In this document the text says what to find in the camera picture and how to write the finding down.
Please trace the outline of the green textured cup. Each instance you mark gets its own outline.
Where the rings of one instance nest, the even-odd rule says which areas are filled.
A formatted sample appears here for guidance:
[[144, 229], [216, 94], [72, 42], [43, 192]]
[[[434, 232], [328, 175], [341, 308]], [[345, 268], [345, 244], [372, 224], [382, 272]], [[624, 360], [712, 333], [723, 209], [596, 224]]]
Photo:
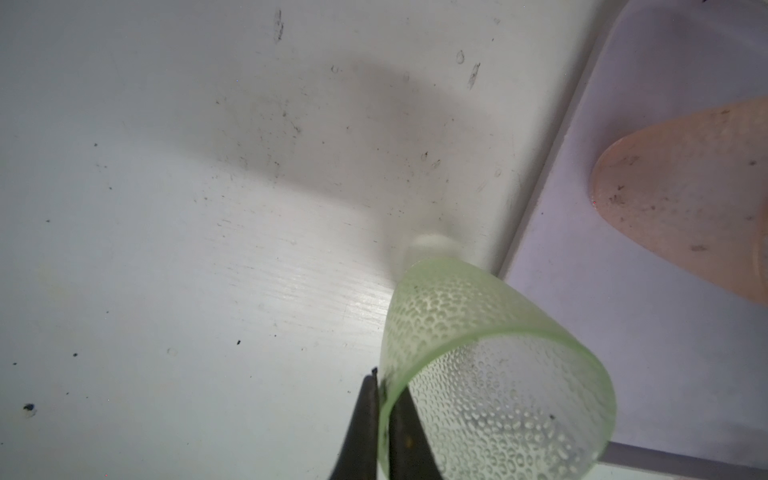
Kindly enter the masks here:
[[455, 258], [406, 270], [379, 363], [379, 462], [409, 393], [446, 479], [580, 479], [616, 422], [596, 356], [517, 290]]

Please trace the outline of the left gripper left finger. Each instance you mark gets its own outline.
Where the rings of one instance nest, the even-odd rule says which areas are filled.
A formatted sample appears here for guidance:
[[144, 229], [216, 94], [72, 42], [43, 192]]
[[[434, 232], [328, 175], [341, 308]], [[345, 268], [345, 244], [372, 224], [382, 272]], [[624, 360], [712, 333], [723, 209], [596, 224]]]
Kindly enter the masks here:
[[330, 480], [377, 478], [379, 394], [378, 369], [374, 367], [361, 384], [349, 427]]

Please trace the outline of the pink textured cup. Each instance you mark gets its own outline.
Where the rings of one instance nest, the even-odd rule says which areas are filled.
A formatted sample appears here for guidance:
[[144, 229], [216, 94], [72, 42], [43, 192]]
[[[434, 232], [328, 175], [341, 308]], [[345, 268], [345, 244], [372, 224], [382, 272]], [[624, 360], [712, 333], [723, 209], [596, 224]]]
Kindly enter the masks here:
[[767, 302], [767, 99], [657, 123], [610, 145], [590, 179], [599, 215], [643, 248]]

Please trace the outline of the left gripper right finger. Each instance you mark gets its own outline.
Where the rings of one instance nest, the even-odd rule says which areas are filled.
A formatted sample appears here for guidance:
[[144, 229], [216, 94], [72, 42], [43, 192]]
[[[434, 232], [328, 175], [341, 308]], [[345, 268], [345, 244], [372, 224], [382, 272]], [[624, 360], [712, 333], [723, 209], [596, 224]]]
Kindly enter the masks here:
[[388, 427], [391, 480], [443, 479], [408, 388], [395, 402]]

